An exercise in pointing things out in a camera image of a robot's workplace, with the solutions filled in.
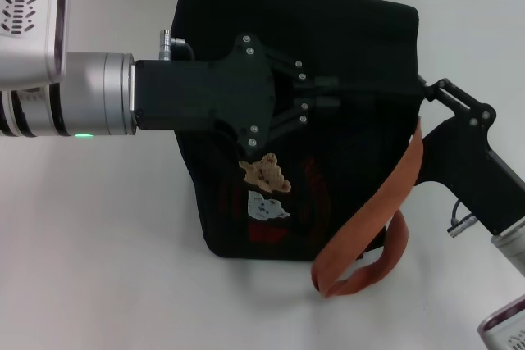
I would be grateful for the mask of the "black bag with orange straps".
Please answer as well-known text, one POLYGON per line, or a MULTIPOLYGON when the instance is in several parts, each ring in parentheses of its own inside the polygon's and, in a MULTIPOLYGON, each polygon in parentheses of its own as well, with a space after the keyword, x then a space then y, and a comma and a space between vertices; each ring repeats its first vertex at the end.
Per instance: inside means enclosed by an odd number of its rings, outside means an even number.
POLYGON ((253 34, 340 80, 336 114, 312 116, 254 157, 216 130, 176 134, 213 253, 308 261, 324 297, 392 271, 423 156, 418 22, 414 8, 381 0, 178 0, 171 27, 198 61, 221 60, 253 34))

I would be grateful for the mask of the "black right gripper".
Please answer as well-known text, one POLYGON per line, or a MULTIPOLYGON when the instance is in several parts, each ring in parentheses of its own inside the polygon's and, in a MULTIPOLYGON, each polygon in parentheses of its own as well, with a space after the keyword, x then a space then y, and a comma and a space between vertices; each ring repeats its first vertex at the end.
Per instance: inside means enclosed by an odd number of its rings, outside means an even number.
POLYGON ((525 181, 488 143, 488 127, 471 125, 483 105, 448 79, 428 84, 418 77, 428 102, 437 100, 456 116, 423 138, 423 159, 416 184, 444 185, 493 235, 525 218, 525 181))

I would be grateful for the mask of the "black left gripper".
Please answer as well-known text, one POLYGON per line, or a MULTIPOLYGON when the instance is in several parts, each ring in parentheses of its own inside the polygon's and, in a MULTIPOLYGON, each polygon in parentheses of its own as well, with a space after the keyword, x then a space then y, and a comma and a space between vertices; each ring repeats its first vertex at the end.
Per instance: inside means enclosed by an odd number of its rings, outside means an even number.
POLYGON ((137 61, 134 113, 142 130, 201 132, 224 129, 252 155, 293 134, 316 114, 331 116, 340 99, 275 96, 273 75, 295 89, 338 89, 336 76, 315 75, 304 64, 253 34, 239 35, 218 61, 137 61))

